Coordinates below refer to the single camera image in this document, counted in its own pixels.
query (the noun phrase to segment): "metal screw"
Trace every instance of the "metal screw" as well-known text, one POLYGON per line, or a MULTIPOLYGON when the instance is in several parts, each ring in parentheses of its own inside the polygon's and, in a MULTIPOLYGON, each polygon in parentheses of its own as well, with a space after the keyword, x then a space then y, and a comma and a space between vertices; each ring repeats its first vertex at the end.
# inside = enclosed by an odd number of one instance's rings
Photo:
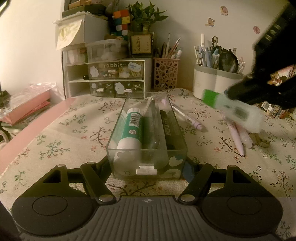
POLYGON ((191 194, 184 194, 180 197, 180 199, 184 202, 192 202, 195 200, 195 197, 191 194))
POLYGON ((113 196, 111 196, 110 194, 104 194, 99 197, 99 200, 101 202, 110 202, 113 200, 113 196))

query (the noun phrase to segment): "floral tablecloth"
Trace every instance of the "floral tablecloth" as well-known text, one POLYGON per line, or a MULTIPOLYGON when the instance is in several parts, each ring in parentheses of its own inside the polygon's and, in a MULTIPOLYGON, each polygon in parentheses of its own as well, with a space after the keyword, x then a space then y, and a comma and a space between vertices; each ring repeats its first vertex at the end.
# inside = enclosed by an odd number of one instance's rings
MULTIPOLYGON (((226 123, 218 110, 206 106, 185 89, 169 90, 172 102, 197 118, 206 132, 196 131, 177 115, 188 146, 188 157, 226 169, 234 164, 248 173, 282 203, 283 219, 277 229, 286 239, 296 236, 296 122, 265 117, 263 130, 270 140, 269 148, 254 145, 241 157, 231 140, 226 123)), ((116 123, 123 99, 81 96, 51 125, 45 128, 15 158, 0 177, 0 201, 10 211, 15 199, 57 164, 77 168, 88 161, 98 162, 106 155, 106 144, 116 123)), ((107 187, 120 195, 175 196, 186 188, 184 179, 176 181, 115 180, 107 187)), ((82 189, 80 183, 71 187, 82 189)))

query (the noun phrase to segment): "green glue stick label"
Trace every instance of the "green glue stick label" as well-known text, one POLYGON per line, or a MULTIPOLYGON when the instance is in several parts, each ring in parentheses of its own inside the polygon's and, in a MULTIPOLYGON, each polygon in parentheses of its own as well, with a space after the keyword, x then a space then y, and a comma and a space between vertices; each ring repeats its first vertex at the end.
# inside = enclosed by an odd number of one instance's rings
POLYGON ((121 139, 131 137, 142 143, 142 126, 142 115, 139 112, 128 112, 121 139))

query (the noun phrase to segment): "stack of small books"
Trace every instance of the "stack of small books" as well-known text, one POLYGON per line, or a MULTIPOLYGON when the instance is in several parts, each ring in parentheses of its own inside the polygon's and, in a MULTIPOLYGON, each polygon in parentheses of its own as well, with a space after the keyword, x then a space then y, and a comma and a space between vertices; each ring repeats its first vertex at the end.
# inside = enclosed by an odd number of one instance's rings
POLYGON ((283 110, 279 105, 269 104, 267 101, 259 104, 258 107, 260 107, 265 114, 271 118, 284 119, 288 112, 288 110, 283 110))

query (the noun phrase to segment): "white and green object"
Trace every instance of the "white and green object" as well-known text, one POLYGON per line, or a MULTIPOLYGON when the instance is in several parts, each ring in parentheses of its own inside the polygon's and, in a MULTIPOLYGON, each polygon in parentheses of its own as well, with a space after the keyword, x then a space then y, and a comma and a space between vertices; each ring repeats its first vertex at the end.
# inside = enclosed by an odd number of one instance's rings
POLYGON ((204 90, 202 101, 214 109, 222 110, 225 116, 252 133, 260 133, 263 113, 256 106, 231 100, 224 94, 204 90))
POLYGON ((130 108, 126 113, 121 140, 118 142, 113 162, 114 171, 123 176, 136 175, 140 166, 142 149, 143 117, 139 108, 130 108))

